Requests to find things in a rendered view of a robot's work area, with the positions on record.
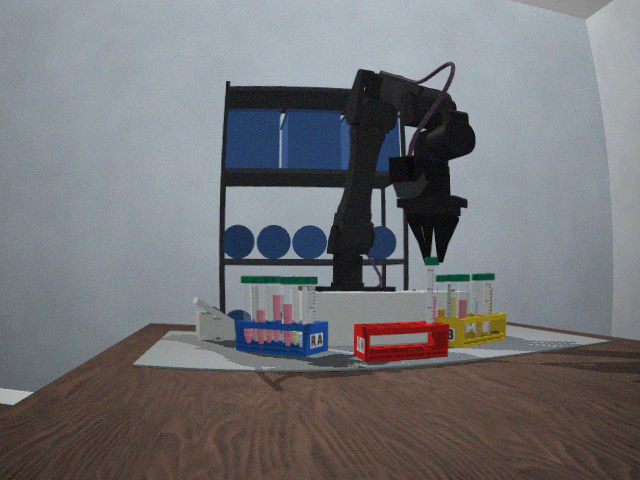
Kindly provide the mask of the yellow rack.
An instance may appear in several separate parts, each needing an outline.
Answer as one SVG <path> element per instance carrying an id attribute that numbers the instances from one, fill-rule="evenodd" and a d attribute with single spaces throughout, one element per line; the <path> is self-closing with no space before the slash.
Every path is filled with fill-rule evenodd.
<path id="1" fill-rule="evenodd" d="M 492 315 L 486 316 L 469 316 L 471 314 L 474 315 L 473 313 L 467 313 L 467 318 L 462 319 L 458 319 L 458 316 L 456 316 L 456 318 L 446 318 L 447 316 L 444 318 L 436 317 L 436 322 L 449 324 L 449 347 L 465 348 L 505 340 L 507 313 L 492 313 Z M 466 324 L 487 321 L 492 321 L 491 333 L 489 333 L 489 335 L 485 335 L 482 331 L 481 336 L 476 336 L 475 332 L 471 331 L 466 332 L 466 336 L 464 336 L 464 328 Z"/>

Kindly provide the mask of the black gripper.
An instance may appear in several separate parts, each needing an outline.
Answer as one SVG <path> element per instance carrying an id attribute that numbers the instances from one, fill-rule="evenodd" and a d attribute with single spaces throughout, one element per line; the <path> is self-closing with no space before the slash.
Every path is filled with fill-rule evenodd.
<path id="1" fill-rule="evenodd" d="M 419 244 L 424 263 L 425 257 L 431 256 L 434 228 L 438 262 L 443 263 L 449 241 L 459 222 L 458 216 L 461 216 L 460 207 L 468 208 L 467 199 L 454 195 L 398 198 L 397 207 L 404 208 L 404 215 Z"/>

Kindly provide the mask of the grey flat mat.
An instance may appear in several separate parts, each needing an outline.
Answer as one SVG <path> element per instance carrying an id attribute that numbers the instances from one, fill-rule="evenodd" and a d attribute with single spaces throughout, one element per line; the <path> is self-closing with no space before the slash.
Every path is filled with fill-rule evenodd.
<path id="1" fill-rule="evenodd" d="M 354 346 L 328 347 L 309 356 L 289 356 L 236 350 L 235 340 L 200 340 L 196 332 L 169 331 L 132 366 L 235 372 L 322 372 L 439 365 L 542 353 L 610 340 L 506 325 L 506 339 L 465 348 L 449 347 L 447 357 L 365 362 Z"/>

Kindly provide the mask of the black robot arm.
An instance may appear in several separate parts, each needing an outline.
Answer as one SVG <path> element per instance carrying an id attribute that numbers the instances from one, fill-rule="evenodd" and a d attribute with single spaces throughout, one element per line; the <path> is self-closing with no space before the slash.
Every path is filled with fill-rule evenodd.
<path id="1" fill-rule="evenodd" d="M 346 122 L 351 125 L 346 183 L 327 246 L 327 254 L 334 255 L 333 282 L 315 286 L 315 291 L 396 291 L 396 287 L 364 287 L 362 283 L 360 255 L 369 254 L 375 240 L 371 197 L 377 160 L 385 134 L 396 125 L 398 111 L 404 114 L 404 126 L 417 128 L 441 94 L 441 90 L 404 82 L 371 70 L 359 69 L 356 74 L 345 109 Z M 475 147 L 468 113 L 457 111 L 449 93 L 443 97 L 424 125 L 427 130 L 415 142 L 412 167 L 406 165 L 406 156 L 389 158 L 389 181 L 397 198 L 451 195 L 448 161 L 470 154 Z"/>

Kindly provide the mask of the red tube rack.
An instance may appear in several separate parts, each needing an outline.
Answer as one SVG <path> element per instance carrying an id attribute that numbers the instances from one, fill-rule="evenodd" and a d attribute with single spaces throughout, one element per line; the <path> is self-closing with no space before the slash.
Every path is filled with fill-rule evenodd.
<path id="1" fill-rule="evenodd" d="M 367 363 L 447 357 L 449 324 L 422 322 L 354 324 L 354 355 Z M 428 333 L 428 343 L 370 347 L 370 336 L 412 333 Z"/>

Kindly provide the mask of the blue tube rack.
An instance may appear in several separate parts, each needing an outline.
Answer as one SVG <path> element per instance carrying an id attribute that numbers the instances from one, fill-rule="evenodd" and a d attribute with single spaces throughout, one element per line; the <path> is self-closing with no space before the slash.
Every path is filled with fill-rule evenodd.
<path id="1" fill-rule="evenodd" d="M 247 322 L 242 320 L 236 321 L 235 327 L 237 351 L 302 357 L 328 351 L 328 321 L 314 321 L 314 323 L 311 324 L 297 325 L 296 323 L 282 324 L 282 319 L 279 321 L 273 320 L 266 322 Z M 259 344 L 258 342 L 254 342 L 252 339 L 251 343 L 246 343 L 244 328 L 300 331 L 302 332 L 303 347 L 299 347 L 299 344 L 293 345 L 292 342 L 290 346 L 285 346 L 282 340 L 279 340 L 278 342 L 272 340 L 271 343 L 267 343 L 265 340 L 264 344 Z"/>

